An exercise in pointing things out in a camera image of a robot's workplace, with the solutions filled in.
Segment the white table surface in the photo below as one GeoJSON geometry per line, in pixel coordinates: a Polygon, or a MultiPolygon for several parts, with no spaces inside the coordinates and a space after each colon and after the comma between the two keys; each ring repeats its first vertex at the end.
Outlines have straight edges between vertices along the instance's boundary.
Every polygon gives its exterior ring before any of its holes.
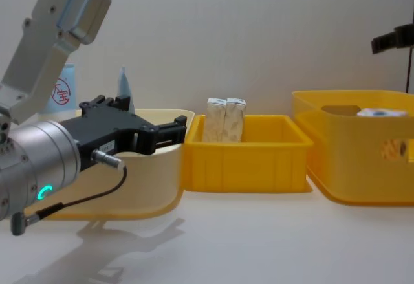
{"type": "Polygon", "coordinates": [[[0,283],[414,283],[414,208],[186,192],[165,216],[0,223],[0,283]]]}

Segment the white wall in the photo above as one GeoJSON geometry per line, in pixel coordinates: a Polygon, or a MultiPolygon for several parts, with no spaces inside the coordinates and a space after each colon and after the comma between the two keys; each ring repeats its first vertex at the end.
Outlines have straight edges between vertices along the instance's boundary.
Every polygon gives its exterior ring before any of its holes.
{"type": "MultiPolygon", "coordinates": [[[[0,74],[35,0],[0,0],[0,74]]],[[[73,54],[78,99],[113,95],[127,67],[136,107],[204,110],[236,96],[286,113],[299,89],[394,89],[408,51],[370,41],[409,23],[414,0],[113,0],[97,40],[73,54]]]]}

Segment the yellow plastic bin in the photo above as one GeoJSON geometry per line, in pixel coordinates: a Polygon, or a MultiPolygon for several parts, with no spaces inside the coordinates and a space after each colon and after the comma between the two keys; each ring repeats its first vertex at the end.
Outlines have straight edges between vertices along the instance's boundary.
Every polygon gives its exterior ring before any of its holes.
{"type": "Polygon", "coordinates": [[[295,121],[314,141],[307,171],[326,196],[345,204],[414,204],[413,95],[299,91],[293,97],[295,121]],[[363,108],[403,110],[409,117],[356,116],[363,108]]]}
{"type": "MultiPolygon", "coordinates": [[[[180,109],[136,109],[136,114],[153,124],[172,122],[187,116],[187,132],[194,113],[180,109]]],[[[128,167],[124,185],[105,197],[65,208],[51,216],[62,220],[131,220],[162,215],[174,209],[182,196],[182,145],[160,148],[151,156],[121,153],[128,167]]],[[[97,164],[80,173],[74,184],[40,201],[27,213],[57,202],[69,202],[115,186],[122,174],[97,164]]]]}
{"type": "Polygon", "coordinates": [[[196,116],[184,145],[184,187],[190,191],[290,193],[311,191],[306,154],[312,141],[281,115],[247,115],[241,143],[202,142],[196,116]]]}

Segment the silver cylindrical joint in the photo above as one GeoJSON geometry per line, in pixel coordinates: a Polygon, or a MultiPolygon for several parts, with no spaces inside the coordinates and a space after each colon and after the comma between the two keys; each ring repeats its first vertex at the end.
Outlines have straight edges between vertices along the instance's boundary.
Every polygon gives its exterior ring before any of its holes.
{"type": "Polygon", "coordinates": [[[78,147],[57,122],[17,127],[0,146],[0,220],[72,184],[78,147]]]}
{"type": "Polygon", "coordinates": [[[95,162],[106,164],[107,166],[117,169],[118,171],[121,171],[125,167],[125,162],[121,159],[108,155],[107,153],[97,149],[92,152],[91,159],[95,162]]]}

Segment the white box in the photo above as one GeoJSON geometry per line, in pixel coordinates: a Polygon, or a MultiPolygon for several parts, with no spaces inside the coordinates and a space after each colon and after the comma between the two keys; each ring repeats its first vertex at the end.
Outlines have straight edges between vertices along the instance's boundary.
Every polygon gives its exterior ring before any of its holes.
{"type": "Polygon", "coordinates": [[[222,142],[240,142],[245,121],[246,101],[228,98],[224,118],[222,142]]]}
{"type": "Polygon", "coordinates": [[[226,104],[226,100],[220,98],[208,99],[204,131],[202,132],[203,142],[221,142],[226,104]]]}

